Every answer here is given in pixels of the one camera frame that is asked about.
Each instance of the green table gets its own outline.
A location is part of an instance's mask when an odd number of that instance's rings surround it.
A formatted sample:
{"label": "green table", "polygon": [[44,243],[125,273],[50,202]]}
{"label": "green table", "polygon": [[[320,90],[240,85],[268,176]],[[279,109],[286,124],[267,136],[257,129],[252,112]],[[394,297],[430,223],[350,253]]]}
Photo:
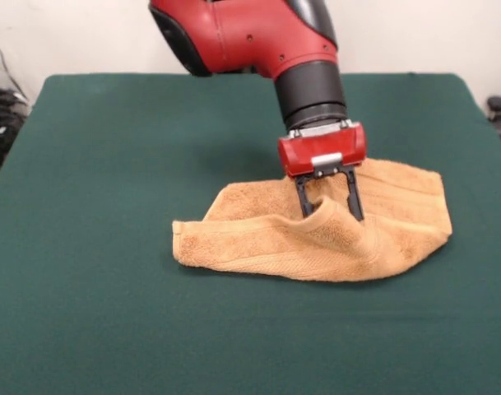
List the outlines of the green table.
{"label": "green table", "polygon": [[0,394],[501,394],[501,141],[452,75],[348,75],[369,155],[442,173],[454,235],[348,285],[180,267],[171,221],[281,177],[270,81],[47,80],[0,175]]}

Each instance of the towel fold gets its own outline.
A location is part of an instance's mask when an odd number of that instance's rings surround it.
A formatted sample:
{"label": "towel fold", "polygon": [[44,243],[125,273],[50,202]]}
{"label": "towel fold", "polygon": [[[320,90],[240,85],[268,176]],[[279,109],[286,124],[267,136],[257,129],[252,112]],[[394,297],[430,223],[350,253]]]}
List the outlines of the towel fold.
{"label": "towel fold", "polygon": [[202,221],[174,221],[174,257],[219,272],[368,281],[401,274],[447,243],[440,174],[374,159],[356,174],[362,222],[349,213],[342,174],[308,183],[318,209],[305,219],[291,179],[230,184]]}

